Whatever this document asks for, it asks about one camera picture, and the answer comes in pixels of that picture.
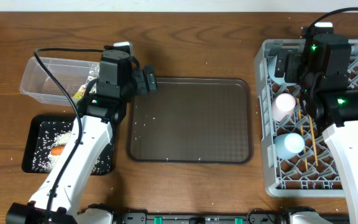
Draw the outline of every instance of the brown plastic tray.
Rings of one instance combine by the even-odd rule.
[[[136,161],[243,164],[253,156],[250,90],[238,79],[158,78],[132,104]]]

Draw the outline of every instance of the orange food piece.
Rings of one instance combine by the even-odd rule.
[[[60,154],[63,152],[63,149],[65,148],[65,146],[56,146],[56,147],[53,147],[51,150],[50,150],[50,153],[54,156],[60,156]]]

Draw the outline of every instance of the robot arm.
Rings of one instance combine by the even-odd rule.
[[[332,27],[305,31],[302,55],[288,53],[285,80],[301,86],[306,103],[301,107],[323,134],[341,178],[351,223],[358,223],[358,90],[347,89],[351,45],[346,37],[333,34]],[[290,220],[319,223],[298,213]]]
[[[114,142],[110,123],[101,122],[101,118],[94,116],[83,116],[81,122],[84,132],[82,138],[83,143],[78,146],[76,153],[71,158],[70,163],[58,183],[59,187],[57,188],[51,208],[53,212],[65,210],[67,215],[71,215],[74,218],[76,218],[82,193],[96,160],[102,150],[108,144]],[[49,191],[56,180],[56,176],[67,160],[68,155],[73,150],[77,135],[78,123],[74,121],[70,139],[58,162],[38,191],[31,196],[30,202],[34,202],[36,208],[47,208]]]
[[[116,126],[126,115],[126,104],[135,95],[157,90],[157,83],[151,65],[143,70],[139,68],[131,43],[116,43],[104,48],[99,78],[88,83],[76,106],[83,127],[81,144],[64,169],[79,134],[76,119],[70,139],[45,182],[27,205],[12,204],[6,223],[40,223],[46,216],[50,223],[112,223],[112,213],[100,209],[87,209],[84,214],[77,215],[81,196],[102,150],[108,144],[114,145]],[[93,85],[96,85],[96,93],[90,94]],[[62,170],[52,206],[47,211],[51,188]]]
[[[341,178],[351,223],[358,223],[358,121],[335,124],[323,132]]]

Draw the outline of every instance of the black tray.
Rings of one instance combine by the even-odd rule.
[[[249,86],[238,79],[157,78],[132,104],[128,155],[142,162],[244,164],[252,159]]]
[[[32,119],[22,161],[24,172],[48,173],[45,169],[41,169],[39,165],[49,161],[49,148],[53,144],[55,133],[61,134],[70,131],[74,119],[74,116],[55,114],[42,114]],[[47,137],[47,142],[44,144],[43,138]],[[112,145],[107,145],[99,156],[99,162],[95,164],[91,175],[104,175],[112,171],[112,153]]]

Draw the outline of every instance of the clear plastic container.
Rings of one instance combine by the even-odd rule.
[[[88,77],[99,76],[99,62],[87,62],[62,58],[41,57],[42,62],[66,89],[74,102],[74,97]],[[67,98],[41,68],[35,57],[30,58],[20,84],[20,93],[29,95],[40,103],[69,106]]]

